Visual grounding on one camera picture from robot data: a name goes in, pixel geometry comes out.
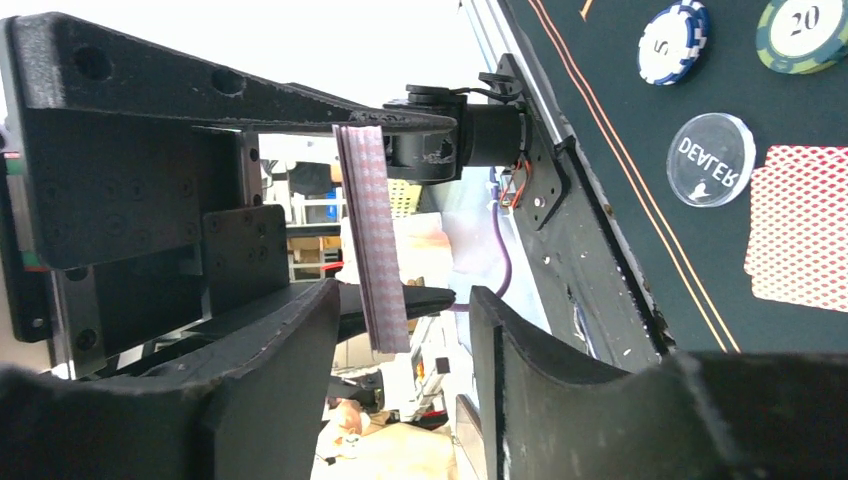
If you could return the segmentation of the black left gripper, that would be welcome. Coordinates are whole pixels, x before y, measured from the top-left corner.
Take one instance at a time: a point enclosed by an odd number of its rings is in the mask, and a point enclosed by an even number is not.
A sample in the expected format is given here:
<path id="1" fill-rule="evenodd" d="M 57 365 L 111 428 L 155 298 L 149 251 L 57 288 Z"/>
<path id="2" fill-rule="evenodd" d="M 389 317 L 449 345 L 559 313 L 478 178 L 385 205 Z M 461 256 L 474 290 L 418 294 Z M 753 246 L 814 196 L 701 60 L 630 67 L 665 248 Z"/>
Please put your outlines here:
<path id="1" fill-rule="evenodd" d="M 404 160 L 457 151 L 452 118 L 262 79 L 63 13 L 3 20 L 1 53 L 22 320 L 73 378 L 209 318 L 117 374 L 161 375 L 231 334 L 313 314 L 339 342 L 366 331 L 357 285 L 287 287 L 284 211 L 263 202 L 257 136 L 237 131 L 379 126 L 423 138 Z"/>

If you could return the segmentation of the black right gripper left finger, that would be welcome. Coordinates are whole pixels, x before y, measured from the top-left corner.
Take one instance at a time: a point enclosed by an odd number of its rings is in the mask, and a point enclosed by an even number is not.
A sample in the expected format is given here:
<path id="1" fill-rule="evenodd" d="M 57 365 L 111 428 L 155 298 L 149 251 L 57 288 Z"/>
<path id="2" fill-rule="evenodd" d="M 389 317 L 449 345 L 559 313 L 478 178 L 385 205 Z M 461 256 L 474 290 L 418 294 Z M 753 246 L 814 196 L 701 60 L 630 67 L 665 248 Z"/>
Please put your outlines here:
<path id="1" fill-rule="evenodd" d="M 261 325 L 156 376 L 1 371 L 5 479 L 306 479 L 338 327 Z"/>

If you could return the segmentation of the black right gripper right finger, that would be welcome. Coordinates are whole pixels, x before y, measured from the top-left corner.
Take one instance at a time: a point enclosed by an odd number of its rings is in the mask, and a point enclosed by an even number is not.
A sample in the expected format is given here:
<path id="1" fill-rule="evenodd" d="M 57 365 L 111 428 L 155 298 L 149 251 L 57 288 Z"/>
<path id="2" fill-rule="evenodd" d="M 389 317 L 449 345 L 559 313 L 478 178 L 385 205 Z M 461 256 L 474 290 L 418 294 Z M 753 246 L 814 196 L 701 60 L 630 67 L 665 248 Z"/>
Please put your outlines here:
<path id="1" fill-rule="evenodd" d="M 593 359 L 476 286 L 470 330 L 492 479 L 843 479 L 843 355 Z"/>

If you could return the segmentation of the red-backed card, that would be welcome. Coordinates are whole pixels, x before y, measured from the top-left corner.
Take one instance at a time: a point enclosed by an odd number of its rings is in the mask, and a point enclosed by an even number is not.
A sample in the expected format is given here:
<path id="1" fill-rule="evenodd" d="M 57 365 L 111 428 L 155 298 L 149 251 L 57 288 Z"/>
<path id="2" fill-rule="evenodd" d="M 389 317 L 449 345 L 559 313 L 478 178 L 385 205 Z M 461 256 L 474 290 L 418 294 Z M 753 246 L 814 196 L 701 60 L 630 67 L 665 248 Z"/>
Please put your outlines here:
<path id="1" fill-rule="evenodd" d="M 773 145 L 750 181 L 754 297 L 847 311 L 847 149 Z"/>

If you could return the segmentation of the white-blue poker chip stack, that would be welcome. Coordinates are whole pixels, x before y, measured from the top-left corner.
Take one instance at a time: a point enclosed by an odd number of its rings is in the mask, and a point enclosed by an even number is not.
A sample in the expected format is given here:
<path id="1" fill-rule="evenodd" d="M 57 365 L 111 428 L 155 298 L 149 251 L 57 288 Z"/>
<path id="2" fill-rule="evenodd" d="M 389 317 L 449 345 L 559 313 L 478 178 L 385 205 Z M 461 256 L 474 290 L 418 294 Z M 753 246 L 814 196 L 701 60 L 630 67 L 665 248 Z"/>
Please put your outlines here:
<path id="1" fill-rule="evenodd" d="M 681 81 L 706 48 L 709 30 L 709 13 L 700 1 L 676 1 L 661 10 L 639 39 L 641 78 L 656 86 Z"/>

